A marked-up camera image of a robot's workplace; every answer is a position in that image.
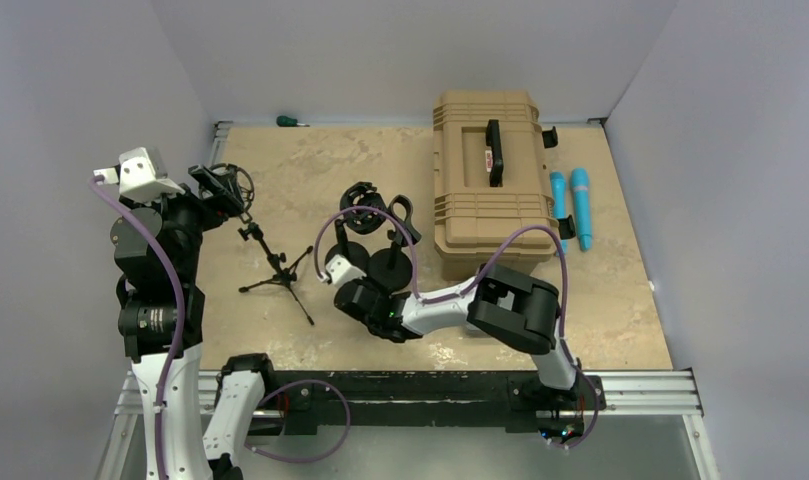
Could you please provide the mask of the tripod stand with shock mount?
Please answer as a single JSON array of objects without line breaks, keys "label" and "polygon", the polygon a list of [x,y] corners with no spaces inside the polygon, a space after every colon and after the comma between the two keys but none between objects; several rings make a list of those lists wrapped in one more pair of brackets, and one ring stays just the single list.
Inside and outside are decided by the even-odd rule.
[{"label": "tripod stand with shock mount", "polygon": [[285,288],[304,313],[308,323],[315,325],[313,318],[305,308],[293,289],[293,284],[298,280],[297,267],[310,253],[314,252],[314,247],[309,245],[291,264],[287,265],[287,256],[284,252],[275,253],[266,243],[263,229],[257,224],[250,213],[251,206],[255,198],[255,186],[251,175],[243,168],[230,163],[216,163],[211,167],[214,174],[218,176],[227,175],[228,190],[232,190],[239,197],[242,212],[239,219],[243,227],[238,229],[238,233],[244,241],[255,240],[263,249],[268,265],[274,273],[269,279],[261,280],[253,284],[242,286],[238,289],[240,293],[248,293],[252,289],[265,285],[277,285]]}]

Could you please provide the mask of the round base shock mount stand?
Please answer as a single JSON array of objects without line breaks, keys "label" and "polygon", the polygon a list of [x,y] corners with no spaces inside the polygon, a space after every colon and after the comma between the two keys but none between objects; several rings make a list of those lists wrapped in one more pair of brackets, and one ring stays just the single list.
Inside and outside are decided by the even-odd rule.
[{"label": "round base shock mount stand", "polygon": [[346,229],[359,235],[375,232],[385,222],[385,218],[376,213],[376,210],[386,212],[386,203],[376,186],[371,182],[361,181],[343,193],[339,206],[341,210],[354,206],[362,206],[362,209],[346,212],[334,221],[336,243],[326,253],[325,262],[330,262],[336,255],[340,255],[352,265],[364,270],[370,254],[363,245],[348,238]]}]

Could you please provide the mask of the round base clip stand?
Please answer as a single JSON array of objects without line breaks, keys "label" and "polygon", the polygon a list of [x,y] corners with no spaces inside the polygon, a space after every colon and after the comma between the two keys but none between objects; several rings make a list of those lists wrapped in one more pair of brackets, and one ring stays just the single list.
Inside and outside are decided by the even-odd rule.
[{"label": "round base clip stand", "polygon": [[[413,203],[405,195],[397,195],[387,206],[388,213],[400,223],[417,244],[422,236],[412,223]],[[404,252],[407,241],[398,230],[389,230],[390,246],[375,252],[368,261],[368,276],[389,292],[409,285],[413,277],[413,263]]]}]

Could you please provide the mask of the tan tool case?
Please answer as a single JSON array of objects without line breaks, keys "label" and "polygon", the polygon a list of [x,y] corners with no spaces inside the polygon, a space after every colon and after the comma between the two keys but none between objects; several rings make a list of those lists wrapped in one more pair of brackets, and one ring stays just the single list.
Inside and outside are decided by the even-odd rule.
[{"label": "tan tool case", "polygon": [[442,276],[476,273],[501,244],[503,266],[531,273],[557,254],[546,151],[556,131],[525,90],[447,90],[433,107],[434,245]]}]

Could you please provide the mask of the blue microphone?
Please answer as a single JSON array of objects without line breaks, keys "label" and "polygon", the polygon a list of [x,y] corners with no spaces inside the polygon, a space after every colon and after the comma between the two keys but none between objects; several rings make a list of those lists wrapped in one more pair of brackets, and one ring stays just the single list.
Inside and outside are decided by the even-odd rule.
[{"label": "blue microphone", "polygon": [[568,240],[575,235],[573,218],[567,210],[566,195],[568,193],[568,184],[564,175],[557,171],[549,174],[549,180],[554,199],[554,215],[559,222],[561,245],[563,251],[567,252]]},{"label": "blue microphone", "polygon": [[580,249],[589,251],[593,245],[593,231],[590,205],[590,179],[584,168],[575,168],[570,174],[570,188],[576,215],[576,232]]}]

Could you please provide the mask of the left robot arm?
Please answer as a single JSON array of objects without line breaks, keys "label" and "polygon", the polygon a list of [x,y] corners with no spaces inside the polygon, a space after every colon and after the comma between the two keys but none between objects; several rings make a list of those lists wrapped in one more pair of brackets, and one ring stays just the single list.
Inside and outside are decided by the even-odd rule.
[{"label": "left robot arm", "polygon": [[253,413],[275,402],[278,382],[265,353],[229,358],[217,376],[210,422],[202,423],[205,295],[196,277],[204,233],[245,217],[254,186],[233,164],[189,173],[197,193],[149,176],[156,193],[114,202],[122,211],[111,229],[122,272],[118,329],[143,407],[146,478],[240,479]]}]

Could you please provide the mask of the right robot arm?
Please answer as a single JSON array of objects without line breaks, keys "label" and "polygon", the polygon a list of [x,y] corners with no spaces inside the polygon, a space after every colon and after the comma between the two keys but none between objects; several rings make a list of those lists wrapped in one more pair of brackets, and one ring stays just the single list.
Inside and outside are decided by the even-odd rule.
[{"label": "right robot arm", "polygon": [[540,410],[599,406],[596,388],[565,342],[565,304],[552,284],[495,265],[460,284],[430,292],[393,293],[341,256],[325,267],[336,287],[335,307],[374,336],[393,343],[451,327],[474,327],[524,354],[537,374],[515,387],[519,399]]}]

